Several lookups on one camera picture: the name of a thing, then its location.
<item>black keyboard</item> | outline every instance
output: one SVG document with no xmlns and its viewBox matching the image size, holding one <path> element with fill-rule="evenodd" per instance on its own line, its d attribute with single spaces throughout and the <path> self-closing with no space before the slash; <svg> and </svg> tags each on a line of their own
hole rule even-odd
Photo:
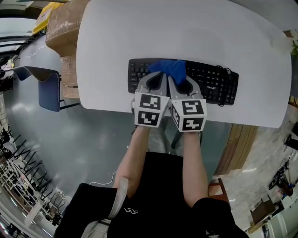
<svg viewBox="0 0 298 238">
<path fill-rule="evenodd" d="M 150 73 L 148 66 L 161 59 L 131 59 L 129 61 L 128 87 L 130 93 L 135 93 L 142 77 Z M 239 75 L 223 69 L 194 61 L 186 62 L 186 74 L 198 83 L 201 93 L 207 103 L 233 105 L 237 93 Z M 178 86 L 179 91 L 189 92 L 185 81 Z"/>
</svg>

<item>yellow object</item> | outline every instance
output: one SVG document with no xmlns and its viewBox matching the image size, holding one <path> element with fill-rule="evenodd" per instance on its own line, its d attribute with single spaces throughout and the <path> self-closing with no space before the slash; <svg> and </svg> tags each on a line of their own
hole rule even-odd
<svg viewBox="0 0 298 238">
<path fill-rule="evenodd" d="M 42 31 L 43 29 L 47 28 L 48 20 L 50 18 L 51 12 L 62 6 L 64 3 L 59 2 L 50 2 L 47 6 L 45 6 L 39 15 L 38 19 L 36 20 L 33 35 L 37 34 L 38 32 Z"/>
</svg>

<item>white cable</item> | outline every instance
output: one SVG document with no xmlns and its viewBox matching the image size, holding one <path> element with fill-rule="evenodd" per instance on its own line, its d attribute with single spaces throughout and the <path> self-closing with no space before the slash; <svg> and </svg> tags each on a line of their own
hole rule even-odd
<svg viewBox="0 0 298 238">
<path fill-rule="evenodd" d="M 109 183 L 101 184 L 101 183 L 97 183 L 97 182 L 91 182 L 89 185 L 91 185 L 91 184 L 99 184 L 99 185 L 107 185 L 107 184 L 111 184 L 111 183 L 113 182 L 113 178 L 114 178 L 115 173 L 117 173 L 117 171 L 113 173 L 113 175 L 112 175 L 112 180 L 111 180 L 111 182 L 109 182 Z"/>
</svg>

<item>floor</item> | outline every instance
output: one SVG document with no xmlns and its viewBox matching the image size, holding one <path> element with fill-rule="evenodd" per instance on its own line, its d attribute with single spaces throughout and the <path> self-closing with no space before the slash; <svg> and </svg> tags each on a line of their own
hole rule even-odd
<svg viewBox="0 0 298 238">
<path fill-rule="evenodd" d="M 61 71 L 59 55 L 41 37 L 21 54 L 20 65 Z M 73 196 L 79 183 L 108 183 L 123 158 L 134 129 L 131 113 L 88 110 L 75 106 L 52 112 L 39 107 L 38 82 L 33 77 L 14 82 L 4 94 L 8 122 L 14 136 L 21 134 L 26 147 L 42 159 L 52 185 Z M 66 99 L 72 104 L 76 99 Z M 208 121 L 204 128 L 202 154 L 209 179 L 225 147 L 229 123 Z M 166 134 L 176 127 L 170 120 Z"/>
<path fill-rule="evenodd" d="M 245 228 L 252 221 L 250 209 L 261 198 L 270 195 L 273 202 L 280 200 L 278 188 L 268 190 L 274 174 L 280 168 L 283 158 L 290 159 L 291 182 L 298 179 L 297 151 L 284 146 L 284 140 L 291 133 L 298 120 L 298 108 L 288 105 L 282 125 L 275 128 L 259 127 L 248 158 L 242 170 L 231 171 L 221 178 L 228 194 L 236 224 Z"/>
</svg>

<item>forearm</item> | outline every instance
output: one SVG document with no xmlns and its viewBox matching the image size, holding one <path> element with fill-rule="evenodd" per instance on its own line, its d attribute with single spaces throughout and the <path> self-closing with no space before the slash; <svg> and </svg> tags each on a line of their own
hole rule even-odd
<svg viewBox="0 0 298 238">
<path fill-rule="evenodd" d="M 186 132 L 183 137 L 183 194 L 192 207 L 199 199 L 208 197 L 208 180 L 197 132 Z"/>
<path fill-rule="evenodd" d="M 146 151 L 148 146 L 150 127 L 138 126 L 132 136 L 126 154 L 120 163 L 115 184 L 113 187 L 119 188 L 120 177 L 129 180 L 128 197 L 132 197 L 139 184 L 143 172 Z"/>
</svg>

